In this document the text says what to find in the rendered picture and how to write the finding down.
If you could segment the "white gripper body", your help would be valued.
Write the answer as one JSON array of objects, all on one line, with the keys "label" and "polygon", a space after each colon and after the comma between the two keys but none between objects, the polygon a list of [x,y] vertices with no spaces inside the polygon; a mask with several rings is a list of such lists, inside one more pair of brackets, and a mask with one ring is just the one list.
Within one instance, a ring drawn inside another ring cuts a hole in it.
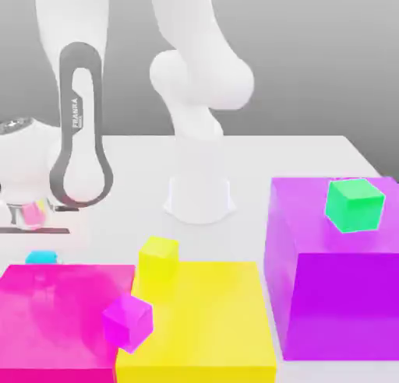
[{"label": "white gripper body", "polygon": [[0,227],[0,248],[56,248],[67,241],[70,235],[70,230],[64,227],[37,230]]}]

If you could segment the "small cyan cube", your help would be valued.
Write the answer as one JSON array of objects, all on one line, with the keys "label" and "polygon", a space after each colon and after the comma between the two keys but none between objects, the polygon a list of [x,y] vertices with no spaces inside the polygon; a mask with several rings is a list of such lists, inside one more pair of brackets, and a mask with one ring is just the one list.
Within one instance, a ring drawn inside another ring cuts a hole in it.
[{"label": "small cyan cube", "polygon": [[27,265],[56,265],[60,262],[58,253],[53,250],[34,250],[25,258]]}]

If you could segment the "small yellow cube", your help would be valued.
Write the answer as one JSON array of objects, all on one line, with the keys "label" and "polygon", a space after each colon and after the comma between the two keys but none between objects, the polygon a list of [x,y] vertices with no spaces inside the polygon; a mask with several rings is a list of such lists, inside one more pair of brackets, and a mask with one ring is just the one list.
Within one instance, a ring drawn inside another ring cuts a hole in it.
[{"label": "small yellow cube", "polygon": [[150,236],[139,250],[139,282],[148,288],[167,286],[175,278],[178,263],[177,240]]}]

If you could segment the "small magenta cube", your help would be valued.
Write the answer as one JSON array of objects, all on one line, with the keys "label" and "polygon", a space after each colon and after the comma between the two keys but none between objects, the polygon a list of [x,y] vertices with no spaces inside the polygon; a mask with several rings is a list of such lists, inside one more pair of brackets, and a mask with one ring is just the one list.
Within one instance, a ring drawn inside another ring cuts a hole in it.
[{"label": "small magenta cube", "polygon": [[154,316],[151,304],[123,293],[101,313],[105,339],[133,353],[153,332]]}]

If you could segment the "small green cube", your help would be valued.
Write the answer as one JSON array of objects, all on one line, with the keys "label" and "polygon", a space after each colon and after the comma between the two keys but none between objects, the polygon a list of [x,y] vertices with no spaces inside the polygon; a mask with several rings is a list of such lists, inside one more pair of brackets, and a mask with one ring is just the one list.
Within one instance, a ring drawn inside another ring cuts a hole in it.
[{"label": "small green cube", "polygon": [[332,180],[325,203],[326,218],[341,232],[377,230],[386,196],[365,178]]}]

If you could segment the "large pink box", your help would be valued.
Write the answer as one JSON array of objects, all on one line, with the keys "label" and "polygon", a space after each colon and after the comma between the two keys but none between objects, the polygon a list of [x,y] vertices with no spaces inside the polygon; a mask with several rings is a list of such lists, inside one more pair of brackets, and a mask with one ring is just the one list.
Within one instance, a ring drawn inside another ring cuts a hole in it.
[{"label": "large pink box", "polygon": [[102,312],[133,265],[10,265],[0,276],[0,383],[116,383]]}]

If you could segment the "large yellow box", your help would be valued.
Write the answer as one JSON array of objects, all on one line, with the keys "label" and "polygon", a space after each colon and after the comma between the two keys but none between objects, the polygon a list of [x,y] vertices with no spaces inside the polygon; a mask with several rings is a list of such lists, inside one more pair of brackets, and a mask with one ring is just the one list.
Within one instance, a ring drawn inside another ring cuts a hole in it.
[{"label": "large yellow box", "polygon": [[117,383],[275,383],[277,363],[255,262],[180,262],[168,286],[135,278],[154,330],[118,351]]}]

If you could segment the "large purple box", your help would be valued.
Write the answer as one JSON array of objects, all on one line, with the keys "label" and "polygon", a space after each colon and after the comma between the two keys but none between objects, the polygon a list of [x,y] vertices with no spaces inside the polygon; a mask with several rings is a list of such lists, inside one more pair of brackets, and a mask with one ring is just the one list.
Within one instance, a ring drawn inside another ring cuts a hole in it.
[{"label": "large purple box", "polygon": [[399,184],[371,182],[380,228],[343,234],[328,178],[271,181],[263,271],[285,360],[399,360]]}]

